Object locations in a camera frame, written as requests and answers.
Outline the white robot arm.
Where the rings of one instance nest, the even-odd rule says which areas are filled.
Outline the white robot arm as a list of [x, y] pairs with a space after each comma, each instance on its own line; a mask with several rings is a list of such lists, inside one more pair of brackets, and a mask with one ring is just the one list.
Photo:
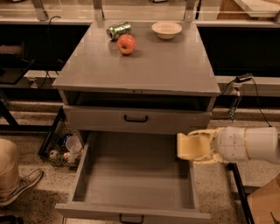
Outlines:
[[275, 127], [222, 127], [178, 133], [177, 155], [201, 165], [249, 160], [279, 165], [279, 131]]

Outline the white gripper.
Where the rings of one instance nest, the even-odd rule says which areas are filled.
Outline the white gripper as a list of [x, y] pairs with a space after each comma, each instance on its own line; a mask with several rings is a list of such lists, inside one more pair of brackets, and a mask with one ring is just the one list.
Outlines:
[[180, 155], [179, 158], [199, 165], [245, 161], [249, 158], [245, 144], [245, 128], [225, 127], [197, 129], [188, 134], [178, 133], [177, 139], [204, 136], [210, 139], [211, 153], [203, 157]]

